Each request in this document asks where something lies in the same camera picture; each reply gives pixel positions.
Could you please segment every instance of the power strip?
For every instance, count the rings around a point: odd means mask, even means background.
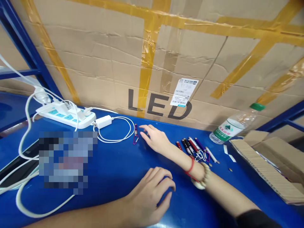
[[[74,118],[71,114],[62,114],[60,113],[52,103],[47,104],[45,106],[42,106],[36,110],[36,112],[43,117],[55,120],[57,122],[70,125],[72,127],[77,126],[77,119]],[[88,112],[85,114],[85,118],[83,120],[78,120],[78,128],[84,129],[88,126],[90,126],[94,121],[96,120],[96,115],[93,112]]]

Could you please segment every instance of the hand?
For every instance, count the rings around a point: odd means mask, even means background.
[[[154,151],[165,155],[166,152],[171,151],[172,148],[175,147],[172,143],[170,143],[163,131],[158,130],[151,124],[141,125],[139,127],[148,132],[147,135],[144,132],[140,132],[140,135]]]
[[[146,227],[160,221],[170,206],[172,192],[159,207],[156,205],[169,187],[175,191],[170,171],[160,167],[149,169],[132,192],[122,198],[130,227]]]

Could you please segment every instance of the beaded bracelet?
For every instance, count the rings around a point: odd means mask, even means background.
[[[209,168],[209,165],[207,165],[206,163],[201,162],[201,164],[205,169],[205,176],[204,176],[203,180],[198,182],[197,180],[191,178],[191,181],[192,181],[192,183],[194,184],[195,187],[197,187],[200,190],[204,190],[204,189],[206,189],[207,182],[210,178],[211,170]]]

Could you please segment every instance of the small piece of paper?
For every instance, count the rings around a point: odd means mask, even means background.
[[[177,83],[170,105],[185,107],[198,82],[198,80],[181,78]]]
[[[233,162],[236,162],[236,160],[234,159],[234,157],[233,157],[232,155],[229,155],[229,157],[231,158],[231,160],[232,160]]]
[[[227,150],[227,146],[226,145],[224,145],[224,153],[228,154],[228,150]]]

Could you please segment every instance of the plastic water bottle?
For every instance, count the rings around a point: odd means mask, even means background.
[[[209,138],[216,144],[223,144],[249,127],[249,125],[256,119],[258,112],[262,111],[264,108],[264,105],[253,103],[250,105],[250,108],[244,111],[239,111],[229,117],[209,135]]]

